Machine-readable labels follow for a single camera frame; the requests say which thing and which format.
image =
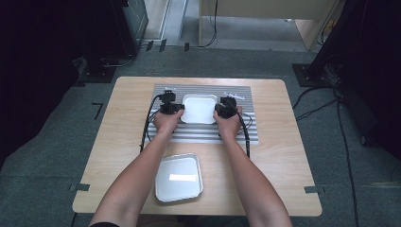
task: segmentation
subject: gray carpet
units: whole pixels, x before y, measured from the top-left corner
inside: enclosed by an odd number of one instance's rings
[[[0,226],[71,225],[75,192],[69,187],[80,181],[118,77],[282,79],[294,103],[305,88],[298,86],[291,64],[309,63],[314,58],[315,53],[310,52],[142,49],[135,61],[116,70],[111,84],[71,88],[40,134],[8,157],[0,174]],[[301,100],[294,114],[318,108],[333,98],[329,89],[313,91]],[[93,103],[105,104],[97,119],[98,105]],[[399,161],[382,148],[363,147],[346,106],[340,106],[340,114],[356,185],[359,226],[399,226],[401,188],[383,184],[401,181]],[[292,217],[294,226],[355,226],[337,105],[299,121],[298,126],[323,213],[316,218]],[[90,218],[78,214],[74,226],[86,226]]]

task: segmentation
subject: white container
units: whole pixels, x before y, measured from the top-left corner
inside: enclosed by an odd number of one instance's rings
[[[213,118],[218,98],[213,95],[188,94],[183,97],[185,112],[181,117],[182,122],[190,124],[213,124]]]
[[[201,169],[195,154],[167,156],[156,175],[156,197],[159,201],[196,198],[203,190]]]

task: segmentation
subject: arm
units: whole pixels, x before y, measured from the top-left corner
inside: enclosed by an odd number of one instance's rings
[[[236,141],[238,116],[223,119],[215,112],[218,131],[228,154],[236,191],[251,226],[292,226],[288,211],[273,186]]]
[[[183,110],[165,115],[157,113],[157,134],[145,149],[120,173],[104,195],[90,225],[107,221],[119,226],[135,226],[139,213],[154,185],[166,146],[177,128]]]

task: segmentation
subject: hand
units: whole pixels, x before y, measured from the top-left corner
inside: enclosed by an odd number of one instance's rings
[[[153,124],[157,129],[157,133],[172,134],[177,129],[178,121],[183,115],[183,110],[179,110],[175,114],[168,115],[158,112],[154,116]]]
[[[242,107],[237,106],[236,110],[242,114]],[[236,136],[241,129],[241,123],[239,121],[238,115],[234,115],[228,119],[224,119],[218,116],[218,112],[214,112],[213,117],[218,123],[218,132],[223,140],[236,139]]]

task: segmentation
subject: table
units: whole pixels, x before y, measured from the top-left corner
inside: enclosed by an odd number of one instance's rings
[[[214,16],[217,0],[200,1],[199,45],[202,17]],[[218,0],[218,16],[297,19],[295,24],[310,50],[324,30],[340,0]]]
[[[285,83],[280,79],[119,78],[113,89],[73,209],[94,213],[118,174],[139,154],[144,122],[154,84],[250,86],[259,145],[251,145],[251,159],[269,178],[291,216],[318,216],[322,207],[317,193]],[[222,144],[170,143],[167,155],[195,153],[200,160],[203,191],[189,201],[161,203],[154,189],[142,214],[245,215],[236,194]]]

